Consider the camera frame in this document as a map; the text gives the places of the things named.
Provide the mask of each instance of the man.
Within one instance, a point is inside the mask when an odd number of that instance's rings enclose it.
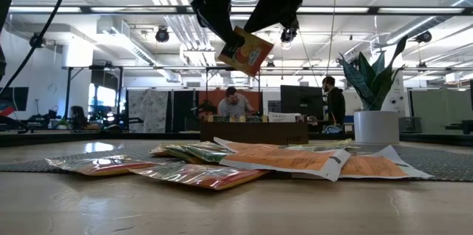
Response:
[[[245,116],[246,112],[254,111],[248,99],[239,94],[235,87],[228,87],[225,96],[219,103],[219,116],[239,118]]]
[[[330,124],[343,125],[345,119],[345,97],[342,90],[335,87],[335,78],[327,76],[322,81],[327,93],[328,120]]]

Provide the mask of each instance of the wire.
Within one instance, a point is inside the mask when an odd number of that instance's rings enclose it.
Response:
[[[327,71],[325,75],[328,75],[328,68],[330,67],[330,59],[332,58],[332,45],[333,45],[333,28],[335,27],[335,10],[336,10],[337,0],[333,0],[333,15],[332,15],[332,32],[330,34],[330,49],[328,50],[328,62],[327,62]]]
[[[307,61],[309,61],[309,66],[310,66],[310,70],[312,71],[313,78],[316,79],[317,87],[320,87],[319,82],[317,81],[316,73],[313,71],[312,62],[310,60],[309,54],[307,53],[307,49],[305,48],[304,39],[302,38],[302,32],[301,32],[300,29],[299,29],[299,33],[301,34],[302,46],[304,47],[305,56],[307,57]]]
[[[28,61],[30,60],[31,56],[33,55],[33,53],[35,52],[36,48],[38,48],[38,44],[40,44],[42,41],[43,41],[43,37],[44,37],[44,34],[46,33],[46,31],[48,30],[48,28],[50,28],[50,25],[52,23],[52,20],[54,19],[56,13],[58,12],[59,10],[59,7],[61,6],[61,3],[62,3],[63,0],[58,0],[58,2],[56,3],[56,5],[54,6],[54,10],[52,11],[51,15],[50,15],[50,18],[47,20],[46,24],[44,25],[43,27],[43,30],[41,31],[41,33],[39,34],[38,36],[38,40],[36,41],[37,44],[34,44],[32,47],[31,47],[31,50],[28,52],[27,56],[24,58],[23,62],[20,64],[20,67],[16,70],[16,72],[12,75],[12,77],[8,80],[7,84],[5,84],[5,86],[1,89],[0,91],[0,96],[1,94],[3,94],[3,92],[12,84],[12,82],[16,79],[16,77],[20,74],[20,72],[23,70],[23,68],[26,66],[26,64],[28,63]]]

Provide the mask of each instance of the snack bag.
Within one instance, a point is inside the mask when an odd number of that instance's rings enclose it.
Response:
[[[171,163],[152,168],[132,169],[131,172],[196,187],[223,190],[266,174],[267,171],[229,168],[213,165]]]
[[[221,146],[225,147],[227,150],[232,151],[234,153],[238,153],[240,151],[245,151],[248,149],[255,149],[255,148],[269,148],[269,149],[277,149],[279,146],[265,144],[265,143],[235,143],[227,140],[223,140],[217,137],[214,137],[215,143],[220,144]]]
[[[210,163],[218,163],[221,161],[222,158],[228,156],[230,154],[229,151],[211,151],[206,149],[201,149],[195,146],[183,146],[187,153],[198,157],[205,162]]]
[[[179,142],[179,143],[160,143],[155,149],[152,149],[149,152],[156,157],[173,157],[173,155],[169,154],[166,151],[167,146],[194,146],[201,149],[207,149],[210,151],[226,151],[225,148],[212,142],[199,142],[199,143]]]
[[[392,146],[375,154],[351,156],[341,169],[340,178],[403,179],[433,177],[405,163]]]
[[[165,146],[159,145],[155,149],[149,150],[149,153],[154,155],[155,157],[172,157],[173,155],[169,154],[166,151]]]
[[[235,27],[234,31],[245,38],[245,44],[236,50],[231,49],[226,44],[218,59],[247,75],[255,77],[261,63],[266,59],[274,45],[245,32],[240,27]]]
[[[129,173],[129,168],[148,168],[170,163],[157,161],[156,163],[128,159],[124,156],[113,156],[97,159],[82,160],[50,160],[48,164],[67,171],[78,172],[89,176],[108,176]]]
[[[164,146],[164,149],[172,156],[192,164],[204,164],[205,162],[192,154],[189,154],[183,146]]]
[[[256,147],[224,157],[220,165],[242,169],[299,172],[335,182],[349,156],[345,150],[311,152]]]

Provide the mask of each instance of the wooden table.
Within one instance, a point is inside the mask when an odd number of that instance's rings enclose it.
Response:
[[[0,148],[0,163],[155,143]],[[135,175],[2,172],[0,234],[471,234],[472,194],[472,183],[266,179],[214,192]]]

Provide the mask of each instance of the black cable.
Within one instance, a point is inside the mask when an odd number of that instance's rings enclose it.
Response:
[[[3,92],[8,88],[10,87],[10,85],[12,84],[12,82],[16,79],[16,77],[20,74],[20,72],[23,70],[23,68],[27,65],[28,61],[30,60],[31,56],[33,55],[33,53],[35,52],[36,48],[38,48],[39,45],[41,45],[41,42],[43,41],[43,37],[44,37],[44,34],[46,34],[46,31],[48,30],[48,28],[50,28],[50,25],[52,23],[52,20],[54,19],[56,13],[58,12],[59,10],[59,7],[61,6],[61,3],[62,3],[63,0],[58,0],[58,2],[56,3],[56,5],[54,6],[54,10],[52,10],[51,12],[51,15],[50,15],[50,18],[47,20],[46,24],[44,25],[43,27],[43,30],[41,31],[41,33],[39,34],[38,36],[38,40],[36,41],[36,44],[34,44],[32,47],[31,47],[31,50],[28,52],[28,55],[24,58],[23,62],[21,63],[20,67],[16,70],[16,72],[12,75],[12,77],[8,80],[7,84],[5,84],[5,86],[3,87],[3,89],[1,89],[0,91],[0,96],[1,94],[3,94]]]

